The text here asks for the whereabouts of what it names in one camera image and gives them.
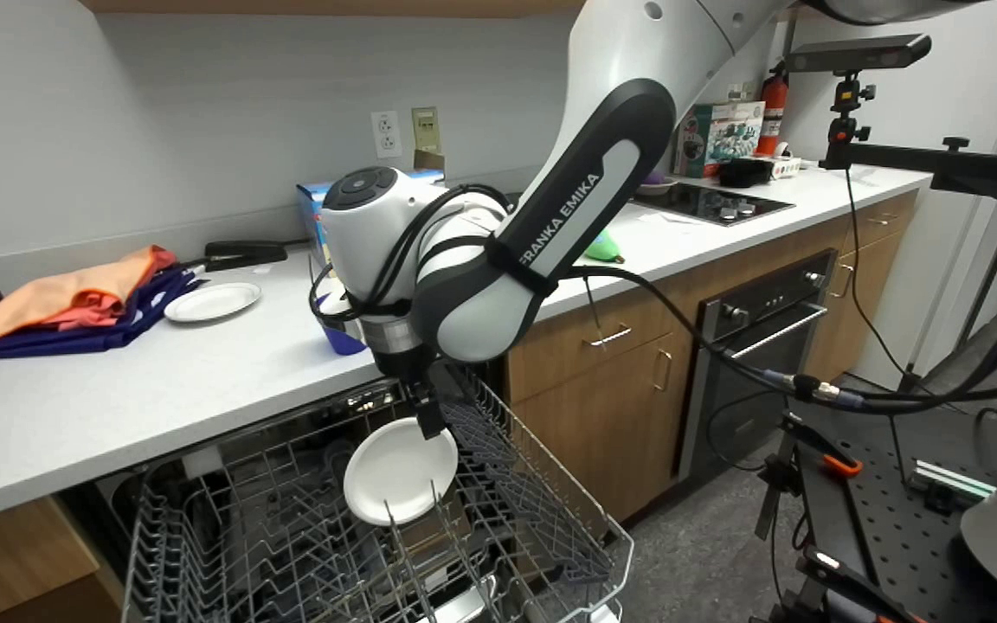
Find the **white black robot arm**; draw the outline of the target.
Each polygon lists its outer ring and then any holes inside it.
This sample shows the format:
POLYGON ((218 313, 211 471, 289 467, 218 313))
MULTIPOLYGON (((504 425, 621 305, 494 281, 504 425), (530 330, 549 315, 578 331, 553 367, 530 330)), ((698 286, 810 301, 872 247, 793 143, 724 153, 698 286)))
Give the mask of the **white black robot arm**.
POLYGON ((419 185, 395 166, 340 175, 323 196, 346 315, 377 371, 419 390, 448 428, 434 367, 516 345, 542 296, 660 164, 679 116, 784 0, 585 0, 567 31, 565 114, 518 196, 419 185))

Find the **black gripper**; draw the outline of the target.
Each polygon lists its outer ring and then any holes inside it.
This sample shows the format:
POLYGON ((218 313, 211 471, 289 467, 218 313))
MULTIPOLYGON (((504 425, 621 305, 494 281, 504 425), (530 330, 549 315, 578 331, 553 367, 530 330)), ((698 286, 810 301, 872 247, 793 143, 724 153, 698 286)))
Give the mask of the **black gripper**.
POLYGON ((434 354, 425 345, 415 345, 405 354, 377 354, 377 371, 397 380, 410 398, 415 398, 415 413, 419 413, 415 418, 419 418, 422 441, 434 441, 448 428, 439 398, 434 396, 434 385, 429 385, 429 367, 434 367, 434 354))

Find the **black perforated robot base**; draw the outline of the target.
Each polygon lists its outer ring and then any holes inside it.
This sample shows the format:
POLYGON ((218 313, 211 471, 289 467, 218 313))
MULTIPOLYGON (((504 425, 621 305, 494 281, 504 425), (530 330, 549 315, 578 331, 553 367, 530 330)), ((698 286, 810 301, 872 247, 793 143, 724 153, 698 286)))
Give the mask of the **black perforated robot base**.
POLYGON ((997 623, 997 415, 883 425, 785 415, 759 538, 784 496, 803 584, 764 623, 997 623))

